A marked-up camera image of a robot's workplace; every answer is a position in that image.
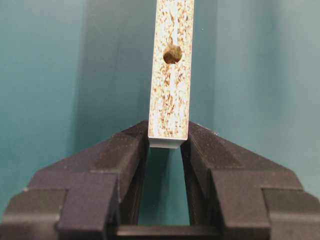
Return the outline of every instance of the teal background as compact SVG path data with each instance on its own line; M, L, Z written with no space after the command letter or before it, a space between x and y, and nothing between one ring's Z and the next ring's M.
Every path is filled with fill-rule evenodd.
M0 215L36 170L147 119L155 0L0 0ZM320 1L196 0L190 120L320 197ZM189 223L152 149L141 224Z

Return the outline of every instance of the speckled board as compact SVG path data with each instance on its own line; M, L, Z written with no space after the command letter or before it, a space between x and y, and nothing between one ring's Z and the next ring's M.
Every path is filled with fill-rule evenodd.
M188 138L194 0L157 0L148 137L178 148Z

